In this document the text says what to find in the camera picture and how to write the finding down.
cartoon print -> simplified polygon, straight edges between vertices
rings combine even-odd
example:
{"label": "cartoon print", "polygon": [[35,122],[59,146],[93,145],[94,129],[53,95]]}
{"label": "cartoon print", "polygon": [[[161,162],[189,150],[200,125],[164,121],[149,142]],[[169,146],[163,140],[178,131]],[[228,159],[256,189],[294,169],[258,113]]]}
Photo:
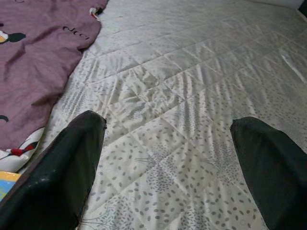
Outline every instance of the cartoon print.
{"label": "cartoon print", "polygon": [[19,42],[24,39],[26,36],[23,33],[13,33],[7,34],[4,31],[0,30],[0,45],[6,42]]}
{"label": "cartoon print", "polygon": [[44,128],[34,131],[18,149],[0,150],[0,171],[15,172],[20,169],[35,152]]}
{"label": "cartoon print", "polygon": [[90,15],[95,18],[97,21],[100,21],[99,18],[98,18],[98,15],[102,13],[102,8],[99,7],[98,9],[92,7],[90,8]]}
{"label": "cartoon print", "polygon": [[90,37],[88,37],[85,34],[80,33],[79,31],[76,30],[75,27],[73,27],[72,29],[70,29],[68,26],[64,26],[63,27],[63,31],[70,31],[72,32],[74,35],[78,35],[79,37],[83,38],[84,40],[90,39]]}
{"label": "cartoon print", "polygon": [[0,115],[0,120],[4,120],[5,122],[9,121],[8,117],[5,115]]}

purple blanket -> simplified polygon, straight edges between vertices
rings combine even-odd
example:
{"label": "purple blanket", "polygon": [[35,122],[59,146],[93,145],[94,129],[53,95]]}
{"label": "purple blanket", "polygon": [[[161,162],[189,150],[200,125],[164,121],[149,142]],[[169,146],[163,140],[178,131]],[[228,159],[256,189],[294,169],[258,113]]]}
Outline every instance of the purple blanket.
{"label": "purple blanket", "polygon": [[34,153],[69,74],[97,37],[107,0],[3,0],[0,6],[0,171]]}

white wall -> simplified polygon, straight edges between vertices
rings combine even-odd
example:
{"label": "white wall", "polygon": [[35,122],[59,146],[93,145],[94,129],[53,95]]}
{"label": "white wall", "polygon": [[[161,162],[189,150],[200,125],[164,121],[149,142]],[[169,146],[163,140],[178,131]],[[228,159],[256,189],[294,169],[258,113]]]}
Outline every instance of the white wall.
{"label": "white wall", "polygon": [[298,9],[304,0],[252,0],[258,2],[264,2],[268,4],[286,6],[293,9]]}

quilted mattress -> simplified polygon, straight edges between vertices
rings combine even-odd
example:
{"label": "quilted mattress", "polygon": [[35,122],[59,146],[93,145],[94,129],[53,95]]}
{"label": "quilted mattress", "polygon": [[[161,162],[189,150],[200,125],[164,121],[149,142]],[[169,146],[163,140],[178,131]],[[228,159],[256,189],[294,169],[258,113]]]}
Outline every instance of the quilted mattress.
{"label": "quilted mattress", "polygon": [[307,151],[307,23],[241,0],[111,0],[55,105],[107,120],[80,230],[266,230],[230,134],[253,116]]}

bed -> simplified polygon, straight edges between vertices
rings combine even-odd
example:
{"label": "bed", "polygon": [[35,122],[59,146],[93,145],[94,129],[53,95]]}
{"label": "bed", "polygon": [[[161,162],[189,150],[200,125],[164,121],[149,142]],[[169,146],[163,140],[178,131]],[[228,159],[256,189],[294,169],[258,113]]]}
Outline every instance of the bed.
{"label": "bed", "polygon": [[242,0],[111,0],[39,151],[88,109],[106,138],[80,230],[266,230],[230,134],[253,116],[307,152],[307,23]]}

